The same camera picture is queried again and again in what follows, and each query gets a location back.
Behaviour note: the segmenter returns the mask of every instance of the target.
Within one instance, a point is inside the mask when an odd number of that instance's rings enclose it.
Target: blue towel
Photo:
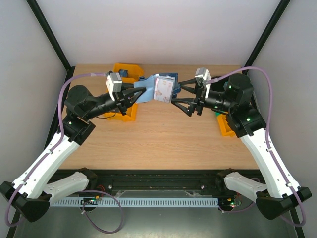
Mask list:
[[[136,103],[146,103],[153,99],[154,95],[154,80],[155,76],[152,75],[149,78],[133,83],[133,87],[146,87],[146,91],[138,98]]]

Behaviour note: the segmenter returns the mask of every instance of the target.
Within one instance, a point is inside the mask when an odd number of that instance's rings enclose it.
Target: orange container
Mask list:
[[[143,70],[136,64],[123,64],[116,63],[113,66],[113,72],[118,73],[120,69],[128,71],[128,78],[121,78],[123,83],[134,83],[139,81],[139,77],[144,75]],[[132,121],[135,120],[138,105],[135,103],[133,106],[127,109],[126,115],[121,113],[105,113],[104,117],[108,120],[122,120],[122,121]]]
[[[223,115],[223,114],[218,115],[217,121],[218,121],[222,136],[235,135],[234,131],[231,130],[231,128],[228,126],[228,122],[226,121],[226,115]]]

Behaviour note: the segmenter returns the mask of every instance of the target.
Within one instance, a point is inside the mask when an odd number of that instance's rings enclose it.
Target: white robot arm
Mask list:
[[[220,190],[229,189],[248,197],[257,204],[261,213],[270,220],[298,205],[290,187],[295,189],[301,201],[310,198],[312,196],[310,190],[307,187],[300,187],[291,176],[270,137],[268,140],[271,148],[267,148],[265,139],[266,123],[259,111],[250,105],[253,86],[248,76],[243,74],[231,75],[228,78],[224,92],[212,91],[211,85],[205,84],[210,79],[207,69],[197,69],[195,79],[180,83],[183,90],[196,94],[195,99],[172,99],[172,104],[188,116],[191,116],[194,111],[201,115],[203,108],[225,114],[229,127],[249,149],[265,179],[265,184],[262,184],[228,169],[217,175],[218,188]],[[195,83],[195,88],[186,86],[193,83]],[[274,153],[289,182],[285,181],[270,151]]]
[[[83,191],[87,186],[91,190],[96,187],[97,176],[87,168],[82,168],[67,178],[47,183],[65,159],[82,145],[94,130],[95,125],[90,119],[113,110],[119,110],[125,115],[127,108],[146,91],[145,87],[133,86],[124,90],[121,88],[120,75],[112,72],[107,77],[106,85],[109,93],[98,97],[92,96],[82,85],[71,88],[65,101],[67,116],[63,119],[62,140],[59,142],[59,128],[50,144],[20,177],[0,185],[0,192],[8,201],[16,193],[12,206],[28,221],[34,222],[41,218],[56,201]]]

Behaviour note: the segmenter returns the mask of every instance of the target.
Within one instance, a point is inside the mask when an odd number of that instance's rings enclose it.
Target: wooden tabletop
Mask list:
[[[178,80],[195,77],[196,69],[206,67],[211,76],[224,75],[238,66],[229,65],[140,65],[145,77],[155,73],[178,73]],[[108,72],[113,65],[80,64],[74,75]],[[75,80],[98,96],[105,93],[104,77]],[[186,91],[178,98],[194,97]],[[188,117],[172,104],[151,100],[138,105],[135,121],[93,119],[95,130],[61,169],[122,170],[212,170],[257,169],[248,149],[236,137],[220,134],[215,113]]]

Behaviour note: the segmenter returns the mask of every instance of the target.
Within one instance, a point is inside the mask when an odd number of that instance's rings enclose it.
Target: wire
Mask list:
[[[85,215],[85,217],[88,219],[88,221],[90,222],[90,224],[91,224],[97,231],[99,231],[99,232],[101,232],[101,233],[104,233],[104,234],[113,234],[113,233],[118,232],[118,231],[122,228],[122,226],[123,226],[123,220],[124,220],[124,213],[123,213],[123,209],[122,209],[122,207],[121,207],[121,205],[120,205],[120,202],[119,202],[114,196],[112,196],[112,195],[110,195],[110,194],[108,194],[108,193],[106,193],[106,192],[97,191],[97,190],[80,191],[80,193],[87,193],[87,192],[101,193],[101,194],[103,194],[103,195],[105,195],[105,196],[108,196],[108,197],[112,198],[112,199],[116,202],[116,204],[118,205],[118,207],[119,207],[119,209],[120,209],[121,221],[120,221],[120,224],[119,224],[119,226],[118,226],[117,229],[115,229],[115,230],[112,231],[112,232],[108,232],[108,231],[102,230],[102,229],[100,229],[99,227],[97,227],[96,224],[90,219],[90,217],[88,216],[87,212],[85,211],[85,205],[87,204],[87,202],[85,202],[85,203],[83,204],[82,214]]]
[[[72,77],[71,79],[67,80],[64,85],[62,86],[60,93],[59,93],[59,97],[58,97],[58,106],[57,106],[57,113],[58,113],[58,123],[59,123],[59,127],[60,127],[60,139],[58,140],[58,142],[52,146],[51,149],[49,149],[49,153],[44,154],[39,160],[38,162],[30,169],[29,173],[25,176],[25,178],[23,179],[23,182],[26,183],[27,180],[30,178],[30,176],[32,175],[32,173],[36,170],[36,168],[41,164],[41,162],[50,154],[53,153],[54,149],[59,146],[61,144],[61,142],[64,139],[64,127],[63,127],[63,119],[62,119],[62,111],[61,111],[61,105],[62,105],[62,100],[63,100],[63,95],[64,95],[64,91],[66,89],[66,87],[74,80],[78,79],[78,78],[83,78],[83,77],[94,77],[94,76],[107,76],[107,73],[86,73],[86,74],[81,74],[81,75],[77,75]],[[11,195],[9,201],[8,201],[8,205],[5,209],[5,213],[4,213],[4,222],[8,227],[16,227],[17,225],[21,224],[23,221],[25,221],[25,217],[21,218],[18,222],[12,224],[9,221],[9,212],[10,212],[10,207],[11,204],[13,203],[13,200],[15,198],[15,196],[18,194],[19,190],[22,188],[23,184],[20,184],[16,190],[13,192],[13,194]]]
[[[241,199],[241,197],[240,197],[240,194],[239,194],[239,193],[237,193],[237,196],[238,196],[238,198],[239,198],[239,201],[242,203],[242,199]]]
[[[223,79],[225,79],[225,78],[227,78],[227,77],[229,77],[229,76],[231,76],[231,75],[233,75],[235,73],[238,73],[238,72],[241,72],[241,71],[244,71],[244,70],[252,70],[252,69],[260,71],[265,76],[266,81],[267,81],[267,85],[268,85],[268,90],[269,90],[269,105],[268,105],[267,124],[266,124],[266,130],[265,130],[265,142],[266,142],[267,148],[269,150],[269,153],[272,156],[272,158],[273,158],[278,170],[282,174],[286,184],[290,184],[290,181],[289,181],[287,175],[285,174],[284,170],[282,169],[281,165],[279,164],[274,152],[272,150],[270,150],[271,145],[269,143],[269,129],[270,129],[270,124],[271,124],[271,115],[272,115],[272,107],[273,107],[273,87],[272,87],[272,83],[271,83],[271,80],[270,80],[268,74],[261,68],[254,67],[254,66],[249,66],[249,67],[243,67],[243,68],[237,69],[235,71],[232,71],[231,73],[228,73],[228,74],[226,74],[226,75],[224,75],[222,77],[205,81],[204,84],[216,83],[216,82],[218,82],[220,80],[223,80]],[[302,203],[301,199],[299,198],[297,192],[295,191],[294,187],[293,186],[289,186],[289,188],[291,189],[292,193],[294,194],[294,196],[295,196],[295,198],[296,198],[296,200],[298,202],[298,205],[299,205],[299,207],[301,209],[301,213],[302,213],[302,217],[303,217],[302,218],[302,222],[301,223],[294,223],[294,222],[286,219],[283,216],[281,216],[281,218],[285,222],[287,222],[287,223],[289,223],[289,224],[291,224],[291,225],[293,225],[295,227],[302,227],[306,223],[305,209],[304,209],[303,203]]]
[[[108,118],[114,117],[115,115],[116,115],[116,112],[114,112],[114,114],[113,114],[112,116],[110,116],[110,117],[106,117],[106,118],[96,117],[96,118],[99,118],[99,119],[108,119]]]

